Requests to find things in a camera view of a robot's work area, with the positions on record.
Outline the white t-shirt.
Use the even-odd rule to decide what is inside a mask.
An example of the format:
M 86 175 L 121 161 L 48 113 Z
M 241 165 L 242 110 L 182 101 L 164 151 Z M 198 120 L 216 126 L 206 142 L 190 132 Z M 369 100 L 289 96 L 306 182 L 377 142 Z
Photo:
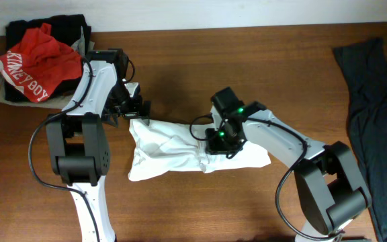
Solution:
M 266 149 L 247 142 L 243 149 L 228 159 L 209 155 L 206 143 L 193 138 L 188 124 L 151 120 L 148 125 L 131 120 L 129 132 L 136 144 L 128 179 L 139 182 L 168 171 L 201 171 L 262 168 L 271 163 Z

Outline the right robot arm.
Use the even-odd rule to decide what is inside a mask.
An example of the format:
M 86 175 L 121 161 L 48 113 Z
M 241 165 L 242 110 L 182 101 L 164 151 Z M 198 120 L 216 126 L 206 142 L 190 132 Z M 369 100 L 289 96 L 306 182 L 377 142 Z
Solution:
M 237 98 L 212 98 L 206 131 L 207 152 L 232 159 L 247 143 L 269 151 L 288 169 L 275 192 L 275 206 L 297 241 L 341 241 L 343 229 L 372 204 L 372 197 L 350 148 L 312 140 L 275 117 L 264 105 Z M 280 206 L 284 184 L 293 175 L 306 223 L 297 229 Z

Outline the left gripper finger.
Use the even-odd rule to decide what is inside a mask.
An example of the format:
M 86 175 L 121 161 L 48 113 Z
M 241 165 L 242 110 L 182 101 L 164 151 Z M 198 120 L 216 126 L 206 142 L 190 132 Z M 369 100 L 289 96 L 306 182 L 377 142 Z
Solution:
M 151 110 L 151 101 L 144 101 L 142 105 L 142 121 L 145 125 L 150 125 L 150 111 Z
M 113 127 L 118 127 L 118 116 L 113 113 L 104 113 L 101 115 L 101 121 L 104 124 L 109 124 L 110 126 Z

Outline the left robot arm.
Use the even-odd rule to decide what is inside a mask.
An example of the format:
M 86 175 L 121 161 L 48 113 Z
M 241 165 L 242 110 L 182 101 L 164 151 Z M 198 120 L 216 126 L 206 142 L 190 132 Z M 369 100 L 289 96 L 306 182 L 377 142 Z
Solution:
M 126 75 L 134 66 L 119 48 L 90 50 L 71 101 L 45 123 L 53 172 L 73 197 L 83 241 L 117 239 L 105 197 L 111 153 L 104 124 L 150 120 L 151 103 Z

